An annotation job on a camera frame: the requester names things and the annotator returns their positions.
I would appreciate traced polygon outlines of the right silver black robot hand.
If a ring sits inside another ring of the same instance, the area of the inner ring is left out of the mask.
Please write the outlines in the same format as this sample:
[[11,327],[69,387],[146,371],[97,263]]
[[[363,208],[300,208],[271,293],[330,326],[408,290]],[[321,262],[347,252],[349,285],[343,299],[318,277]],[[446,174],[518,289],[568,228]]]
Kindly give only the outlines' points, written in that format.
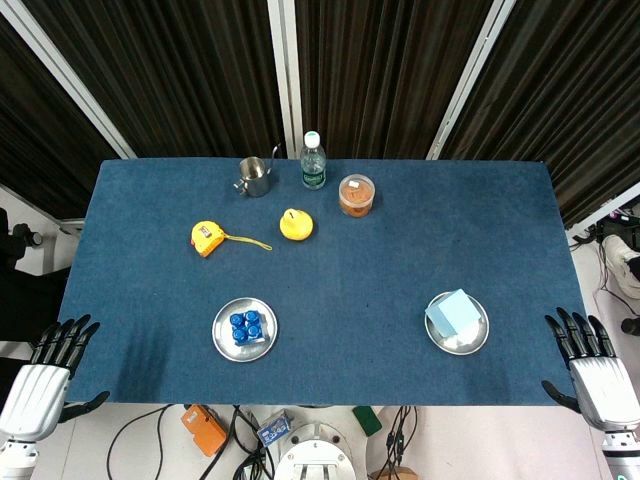
[[545,321],[552,331],[575,394],[560,392],[548,380],[541,382],[558,405],[582,415],[591,427],[608,433],[639,427],[639,400],[628,370],[617,355],[600,320],[562,307]]

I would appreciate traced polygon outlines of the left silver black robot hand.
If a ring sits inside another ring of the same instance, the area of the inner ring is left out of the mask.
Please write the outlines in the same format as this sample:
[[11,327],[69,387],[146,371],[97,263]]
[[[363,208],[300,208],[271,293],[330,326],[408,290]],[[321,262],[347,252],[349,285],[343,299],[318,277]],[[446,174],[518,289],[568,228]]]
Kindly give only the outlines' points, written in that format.
[[57,425],[99,408],[110,396],[98,393],[84,403],[68,403],[67,392],[100,324],[85,314],[56,322],[41,335],[8,393],[1,413],[1,433],[22,443],[48,437]]

